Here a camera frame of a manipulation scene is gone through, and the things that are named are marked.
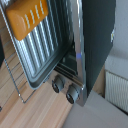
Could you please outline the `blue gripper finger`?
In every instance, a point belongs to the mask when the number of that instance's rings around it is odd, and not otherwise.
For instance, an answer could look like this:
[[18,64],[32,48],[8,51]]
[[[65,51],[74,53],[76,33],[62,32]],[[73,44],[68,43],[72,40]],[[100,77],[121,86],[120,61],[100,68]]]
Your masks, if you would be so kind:
[[2,63],[4,61],[4,58],[5,58],[5,56],[4,56],[4,50],[3,50],[3,47],[0,46],[0,68],[1,68],[1,65],[2,65]]

